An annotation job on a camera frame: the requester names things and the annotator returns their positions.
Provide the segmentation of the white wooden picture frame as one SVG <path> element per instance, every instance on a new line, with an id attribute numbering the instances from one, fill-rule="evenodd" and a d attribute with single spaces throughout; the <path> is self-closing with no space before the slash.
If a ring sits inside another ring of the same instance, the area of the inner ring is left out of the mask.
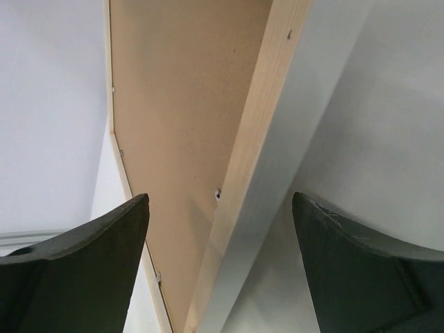
<path id="1" fill-rule="evenodd" d="M 131 197 L 114 131 L 110 2 L 104 3 L 108 126 L 121 186 Z M 222 330 L 372 7 L 371 1 L 270 2 L 183 332 Z M 147 234 L 142 266 L 155 317 L 162 332 L 175 332 Z"/>

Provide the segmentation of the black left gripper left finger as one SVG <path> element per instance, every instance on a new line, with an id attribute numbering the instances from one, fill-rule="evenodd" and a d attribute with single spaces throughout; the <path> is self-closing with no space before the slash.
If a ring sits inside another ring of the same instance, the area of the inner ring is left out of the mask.
<path id="1" fill-rule="evenodd" d="M 139 194 L 1 257 L 2 332 L 122 332 L 149 224 Z"/>

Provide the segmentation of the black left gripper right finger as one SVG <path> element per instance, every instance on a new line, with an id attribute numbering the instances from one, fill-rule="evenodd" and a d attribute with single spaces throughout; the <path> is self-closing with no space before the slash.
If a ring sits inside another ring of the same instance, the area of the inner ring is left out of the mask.
<path id="1" fill-rule="evenodd" d="M 321 332 L 443 331 L 443 251 L 390 237 L 300 192 L 292 214 Z"/>

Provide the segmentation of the brown cardboard backing board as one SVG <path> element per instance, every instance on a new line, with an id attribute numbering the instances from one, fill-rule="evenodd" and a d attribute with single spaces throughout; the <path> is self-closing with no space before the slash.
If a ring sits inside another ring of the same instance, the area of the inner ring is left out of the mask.
<path id="1" fill-rule="evenodd" d="M 114 131 L 183 332 L 270 1 L 111 1 Z"/>

